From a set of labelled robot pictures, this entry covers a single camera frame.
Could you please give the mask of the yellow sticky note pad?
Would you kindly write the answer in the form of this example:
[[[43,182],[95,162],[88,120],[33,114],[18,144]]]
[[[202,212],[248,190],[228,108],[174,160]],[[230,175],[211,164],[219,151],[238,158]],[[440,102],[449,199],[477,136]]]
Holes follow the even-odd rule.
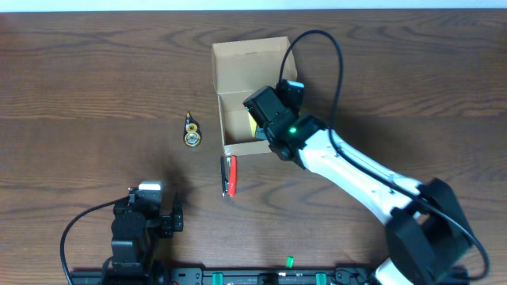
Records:
[[[250,124],[250,130],[251,130],[251,134],[253,137],[256,137],[256,132],[257,132],[257,122],[255,121],[255,119],[251,116],[251,114],[249,113],[248,114],[248,117],[249,117],[249,124]]]

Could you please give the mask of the cardboard box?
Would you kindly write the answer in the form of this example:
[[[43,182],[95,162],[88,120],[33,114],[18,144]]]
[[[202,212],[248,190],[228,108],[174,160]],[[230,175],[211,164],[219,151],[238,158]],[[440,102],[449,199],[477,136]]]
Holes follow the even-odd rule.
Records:
[[[286,36],[212,45],[213,83],[219,104],[224,155],[230,157],[268,153],[267,140],[253,137],[243,101],[264,86],[283,78],[295,81],[298,72],[294,55],[283,62],[290,46]]]

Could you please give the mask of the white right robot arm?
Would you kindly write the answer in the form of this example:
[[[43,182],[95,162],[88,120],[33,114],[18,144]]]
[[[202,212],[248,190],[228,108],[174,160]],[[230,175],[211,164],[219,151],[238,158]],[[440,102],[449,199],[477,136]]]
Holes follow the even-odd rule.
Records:
[[[388,258],[372,272],[378,284],[469,283],[457,261],[472,231],[452,188],[427,184],[382,166],[343,141],[324,122],[299,114],[304,86],[284,81],[244,100],[271,151],[334,182],[385,227]]]

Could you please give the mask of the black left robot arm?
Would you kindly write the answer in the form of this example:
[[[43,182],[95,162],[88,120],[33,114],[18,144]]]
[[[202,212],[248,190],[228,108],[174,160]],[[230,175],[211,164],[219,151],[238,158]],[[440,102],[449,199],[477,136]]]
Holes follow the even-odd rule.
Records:
[[[168,269],[154,257],[161,239],[183,231],[183,206],[175,199],[169,213],[161,212],[157,200],[129,199],[113,208],[112,273],[117,280],[161,284]]]

